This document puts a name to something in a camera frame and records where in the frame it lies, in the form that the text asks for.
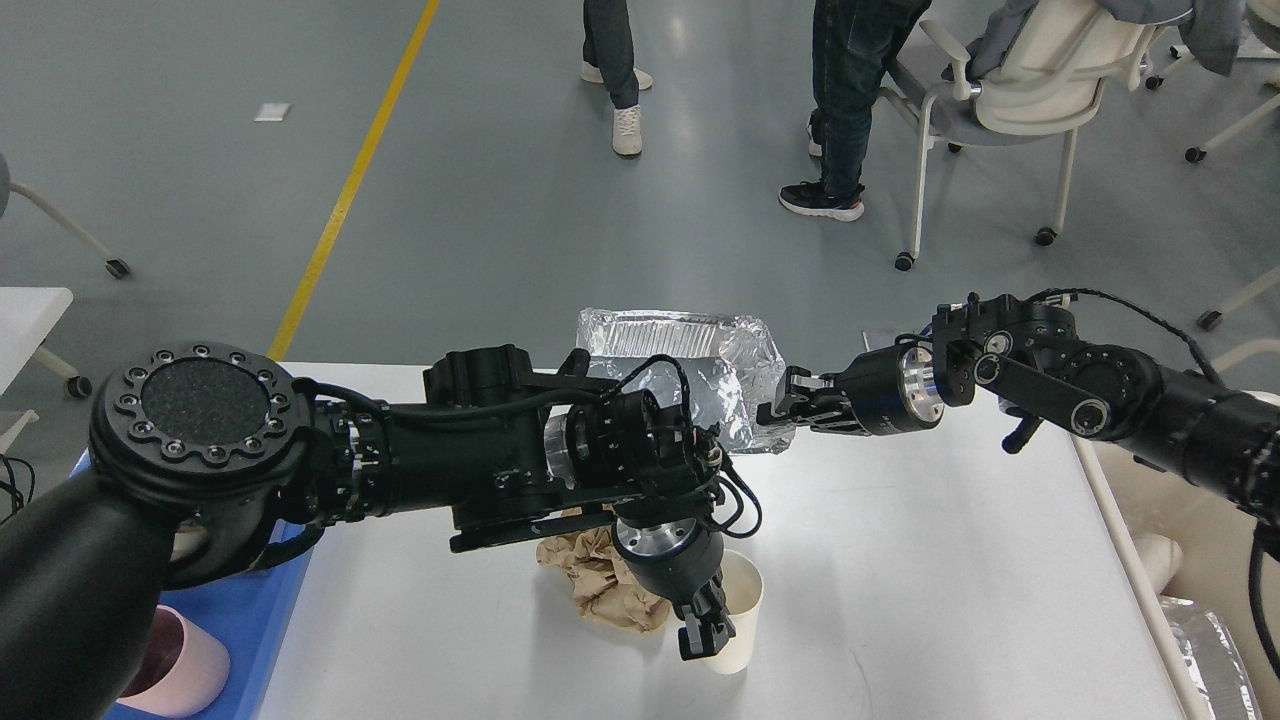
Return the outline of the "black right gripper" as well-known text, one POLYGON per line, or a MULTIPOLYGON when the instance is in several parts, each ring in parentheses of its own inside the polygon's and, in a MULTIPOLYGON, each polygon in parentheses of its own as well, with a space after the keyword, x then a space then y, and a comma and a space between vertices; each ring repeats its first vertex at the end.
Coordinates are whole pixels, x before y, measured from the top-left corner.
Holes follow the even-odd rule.
POLYGON ((861 354, 840 374, 840 388, 836 377, 786 366, 780 378, 780 410, 760 404, 756 424, 855 436, 858 421, 870 436, 893 436, 933 429, 945 414, 933 354, 922 345, 893 345, 861 354))

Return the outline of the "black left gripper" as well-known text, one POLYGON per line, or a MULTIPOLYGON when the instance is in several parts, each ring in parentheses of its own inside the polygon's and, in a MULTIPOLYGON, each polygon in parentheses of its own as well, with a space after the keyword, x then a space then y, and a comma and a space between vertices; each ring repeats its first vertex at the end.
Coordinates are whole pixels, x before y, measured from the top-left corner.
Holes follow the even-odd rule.
POLYGON ((684 661, 716 657, 736 635, 721 571, 723 536, 696 518, 655 527, 614 521, 612 542, 639 584, 677 607, 684 661))

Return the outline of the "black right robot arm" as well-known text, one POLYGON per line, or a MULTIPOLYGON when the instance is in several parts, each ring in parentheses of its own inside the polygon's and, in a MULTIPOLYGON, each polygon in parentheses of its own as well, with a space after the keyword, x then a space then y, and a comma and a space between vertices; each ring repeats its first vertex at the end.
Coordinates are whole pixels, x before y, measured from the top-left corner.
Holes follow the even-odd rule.
POLYGON ((1117 445, 1256 520, 1247 592, 1254 630, 1276 666, 1261 577, 1263 556, 1277 556, 1277 407, 1228 388, 1193 340, 1187 347, 1197 369, 1189 372, 1134 348, 1080 340, 1066 307, 1071 296, 1073 290, 1029 299, 970 293, 961 304, 942 304, 923 332, 900 334, 842 372, 786 368, 756 421, 892 436, 934 428, 945 407, 968 405, 984 389, 1019 420, 1002 442, 1007 454, 1020 452, 1044 423, 1117 445))

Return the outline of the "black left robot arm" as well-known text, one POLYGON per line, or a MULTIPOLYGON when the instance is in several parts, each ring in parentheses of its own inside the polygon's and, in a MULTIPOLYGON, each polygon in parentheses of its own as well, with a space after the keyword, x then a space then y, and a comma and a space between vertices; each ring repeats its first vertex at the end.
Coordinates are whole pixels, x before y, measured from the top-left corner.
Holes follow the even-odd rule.
POLYGON ((3 523, 3 716, 101 717, 140 670, 164 591, 287 562, 337 523, 448 507, 451 548, 609 527, 682 621, 684 660, 735 637, 713 507, 748 487, 713 429, 648 389, 506 345, 451 352, 422 404, 294 378, 214 342, 114 372, 90 465, 3 523))

